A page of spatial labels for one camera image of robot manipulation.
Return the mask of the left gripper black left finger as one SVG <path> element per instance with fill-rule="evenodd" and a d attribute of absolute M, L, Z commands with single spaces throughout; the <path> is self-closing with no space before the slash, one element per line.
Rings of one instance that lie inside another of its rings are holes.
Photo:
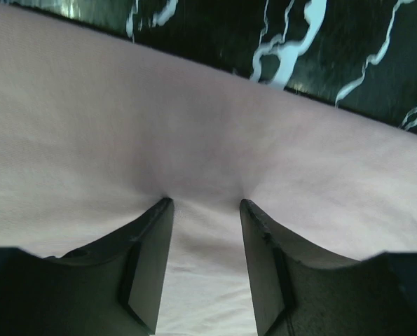
<path fill-rule="evenodd" d="M 174 204 L 60 258 L 0 247 L 0 335 L 153 335 Z"/>

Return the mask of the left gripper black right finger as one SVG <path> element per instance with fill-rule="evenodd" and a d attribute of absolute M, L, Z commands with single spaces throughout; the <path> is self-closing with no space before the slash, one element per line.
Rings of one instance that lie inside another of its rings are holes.
<path fill-rule="evenodd" d="M 248 199 L 240 221 L 259 335 L 417 335 L 417 253 L 353 260 Z"/>

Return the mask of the pink printed t shirt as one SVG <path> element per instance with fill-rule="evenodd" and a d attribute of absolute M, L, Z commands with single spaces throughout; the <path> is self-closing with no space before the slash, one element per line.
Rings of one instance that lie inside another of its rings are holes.
<path fill-rule="evenodd" d="M 417 251 L 417 136 L 0 4 L 0 246 L 175 201 L 159 335 L 255 335 L 239 203 L 342 255 Z"/>

